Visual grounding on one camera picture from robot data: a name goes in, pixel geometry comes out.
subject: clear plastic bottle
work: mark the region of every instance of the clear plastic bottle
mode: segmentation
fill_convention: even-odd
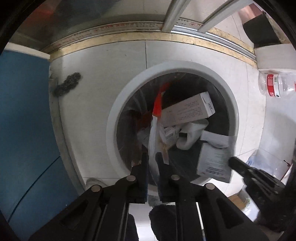
[[[296,75],[259,73],[258,84],[261,94],[287,97],[296,92]]]

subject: round trash bin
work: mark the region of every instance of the round trash bin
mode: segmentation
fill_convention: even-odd
[[[138,120],[153,109],[159,88],[170,82],[163,95],[163,108],[207,91],[215,113],[207,118],[206,130],[233,136],[238,133],[238,108],[227,83],[211,69],[188,61],[166,62],[153,66],[132,79],[115,100],[107,123],[106,142],[110,161],[120,176],[129,174],[141,159],[142,148],[137,138]],[[189,150],[176,146],[169,149],[170,165],[175,172],[195,184],[209,179],[196,174],[201,143]],[[157,195],[157,188],[149,178],[148,193]]]

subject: white box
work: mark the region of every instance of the white box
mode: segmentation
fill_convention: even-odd
[[[214,113],[209,93],[203,92],[163,109],[161,119],[163,126],[167,127],[205,119]]]

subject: bottle label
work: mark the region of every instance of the bottle label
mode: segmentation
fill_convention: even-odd
[[[266,78],[267,91],[270,96],[281,97],[279,94],[279,75],[268,74]]]

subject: metal screw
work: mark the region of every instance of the metal screw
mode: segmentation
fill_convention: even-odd
[[[178,180],[180,179],[180,177],[179,177],[178,175],[176,175],[176,174],[173,174],[173,175],[171,175],[170,177],[171,177],[171,179],[174,180],[174,181],[178,181]]]
[[[99,185],[93,185],[93,186],[91,187],[91,190],[92,190],[93,192],[99,192],[99,191],[101,190],[101,186],[99,186]]]
[[[129,182],[133,182],[133,181],[136,179],[136,177],[133,176],[133,175],[129,175],[129,176],[126,177],[126,179],[127,179]]]
[[[213,189],[215,188],[215,185],[212,184],[212,183],[207,183],[207,184],[205,185],[205,187],[206,187],[207,189],[209,189],[209,190],[213,190]]]

